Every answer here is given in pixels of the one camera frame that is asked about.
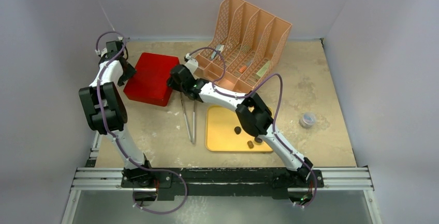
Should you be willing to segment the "red box lid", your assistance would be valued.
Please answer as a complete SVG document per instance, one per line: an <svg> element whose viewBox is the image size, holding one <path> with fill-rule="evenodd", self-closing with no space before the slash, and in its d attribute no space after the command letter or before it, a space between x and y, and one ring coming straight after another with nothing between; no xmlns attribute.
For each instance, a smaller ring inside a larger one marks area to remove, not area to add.
<svg viewBox="0 0 439 224"><path fill-rule="evenodd" d="M135 65L136 73L127 81L123 92L132 101L167 106L172 93L167 80L171 69L179 63L175 56L142 53Z"/></svg>

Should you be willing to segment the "metal tongs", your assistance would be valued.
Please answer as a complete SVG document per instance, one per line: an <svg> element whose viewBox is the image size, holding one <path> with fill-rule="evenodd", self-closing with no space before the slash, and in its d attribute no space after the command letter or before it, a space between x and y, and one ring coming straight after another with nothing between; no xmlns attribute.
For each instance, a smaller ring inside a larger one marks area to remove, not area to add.
<svg viewBox="0 0 439 224"><path fill-rule="evenodd" d="M192 145L196 144L196 103L194 102L193 111L188 113L186 110L183 93L180 93L180 103L183 111L186 131Z"/></svg>

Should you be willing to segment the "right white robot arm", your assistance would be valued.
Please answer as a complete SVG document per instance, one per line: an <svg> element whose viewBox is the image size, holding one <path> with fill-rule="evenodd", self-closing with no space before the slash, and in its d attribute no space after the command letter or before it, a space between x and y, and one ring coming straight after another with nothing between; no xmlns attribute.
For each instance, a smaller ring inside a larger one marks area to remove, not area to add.
<svg viewBox="0 0 439 224"><path fill-rule="evenodd" d="M195 79L185 65L176 65L171 69L167 85L191 100L233 111L248 135L262 139L280 157L295 185L303 186L311 178L317 179L311 161L283 136L276 125L277 112L272 114L256 91L238 93L216 86L206 79Z"/></svg>

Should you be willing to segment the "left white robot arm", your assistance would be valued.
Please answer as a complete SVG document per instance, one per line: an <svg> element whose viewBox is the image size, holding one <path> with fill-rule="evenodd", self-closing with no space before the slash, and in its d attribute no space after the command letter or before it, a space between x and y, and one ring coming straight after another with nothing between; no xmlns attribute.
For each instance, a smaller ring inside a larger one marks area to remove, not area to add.
<svg viewBox="0 0 439 224"><path fill-rule="evenodd" d="M89 127L111 140L124 161L124 182L149 187L154 173L144 153L136 146L127 128L127 111L117 87L136 73L127 61L127 48L121 40L108 41L100 58L94 81L79 89L79 98Z"/></svg>

